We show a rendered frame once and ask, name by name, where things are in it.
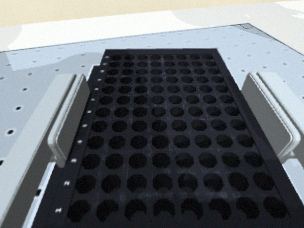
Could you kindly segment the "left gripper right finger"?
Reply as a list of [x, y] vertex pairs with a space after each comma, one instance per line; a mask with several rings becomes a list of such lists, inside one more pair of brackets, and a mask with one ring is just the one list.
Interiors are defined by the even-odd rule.
[[241, 92], [281, 164], [304, 169], [304, 104], [276, 72], [249, 72]]

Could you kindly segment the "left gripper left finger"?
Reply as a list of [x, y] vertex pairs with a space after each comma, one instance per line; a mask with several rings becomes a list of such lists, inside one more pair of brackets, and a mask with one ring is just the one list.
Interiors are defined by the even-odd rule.
[[89, 94], [83, 73], [52, 81], [0, 167], [0, 228], [22, 228], [49, 162], [64, 168]]

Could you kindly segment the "black well plate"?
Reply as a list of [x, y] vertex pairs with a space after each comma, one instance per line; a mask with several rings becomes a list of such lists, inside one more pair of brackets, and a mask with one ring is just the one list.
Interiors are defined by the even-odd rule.
[[43, 228], [304, 228], [304, 204], [217, 48], [105, 49]]

